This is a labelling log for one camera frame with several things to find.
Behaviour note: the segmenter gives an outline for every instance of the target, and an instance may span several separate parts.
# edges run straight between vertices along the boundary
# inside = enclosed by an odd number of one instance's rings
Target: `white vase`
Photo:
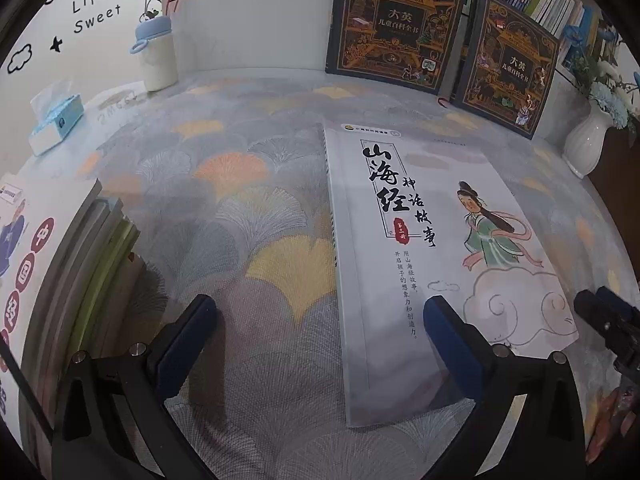
[[[601,110],[594,99],[590,99],[589,104],[589,116],[572,130],[562,149],[562,158],[578,178],[584,178],[596,167],[604,134],[613,126],[611,115]]]

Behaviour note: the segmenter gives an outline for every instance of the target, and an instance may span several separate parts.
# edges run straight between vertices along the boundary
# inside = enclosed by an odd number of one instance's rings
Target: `gray tablecloth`
[[[150,339],[196,294],[216,300],[221,326],[166,406],[221,479],[419,478],[473,407],[462,400],[390,426],[346,427],[323,118],[480,147],[569,300],[608,285],[638,301],[608,212],[542,140],[428,94],[312,71],[201,73],[154,96],[132,88],[93,100],[70,137],[23,171],[97,176],[142,232],[134,250],[147,269],[122,348]],[[584,412],[618,375],[575,318],[580,339],[566,354]]]

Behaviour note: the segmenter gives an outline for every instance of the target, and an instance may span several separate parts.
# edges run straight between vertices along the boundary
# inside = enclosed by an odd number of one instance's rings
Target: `dark book cover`
[[[464,0],[334,0],[329,73],[437,93]]]
[[[527,139],[545,107],[558,40],[502,0],[471,0],[452,102]]]

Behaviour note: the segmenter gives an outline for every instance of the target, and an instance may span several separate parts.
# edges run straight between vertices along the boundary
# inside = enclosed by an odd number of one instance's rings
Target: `pink ribbon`
[[[516,218],[515,216],[513,216],[513,215],[511,215],[509,213],[502,213],[500,211],[492,211],[492,213],[494,213],[495,215],[498,215],[499,217],[504,218],[504,219],[515,220],[516,222],[518,222],[519,224],[521,224],[524,227],[524,232],[523,233],[508,233],[507,231],[503,231],[501,229],[494,229],[493,231],[491,231],[489,233],[489,236],[491,236],[491,237],[504,236],[506,238],[509,238],[511,241],[514,241],[514,240],[527,241],[527,240],[529,240],[531,238],[531,230],[519,218]],[[469,224],[470,227],[474,231],[476,231],[476,232],[478,231],[478,228],[476,227],[476,225],[471,220],[471,216],[467,217],[466,223]],[[524,257],[529,261],[530,264],[535,265],[536,267],[543,267],[542,260],[535,260],[521,244],[519,244],[517,242],[513,242],[513,243],[517,248],[519,248],[520,252],[522,252]],[[477,251],[475,253],[470,254],[464,260],[462,260],[462,265],[464,267],[466,267],[467,269],[469,269],[469,271],[471,271],[471,267],[473,267],[476,263],[478,263],[480,260],[482,260],[483,257],[484,257],[483,252],[482,251]]]

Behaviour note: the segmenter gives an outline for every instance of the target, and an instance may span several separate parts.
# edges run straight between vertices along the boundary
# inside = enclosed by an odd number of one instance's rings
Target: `tissue box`
[[[29,144],[33,153],[41,155],[62,142],[83,113],[84,107],[80,94],[70,97],[53,108],[46,119],[29,134]]]

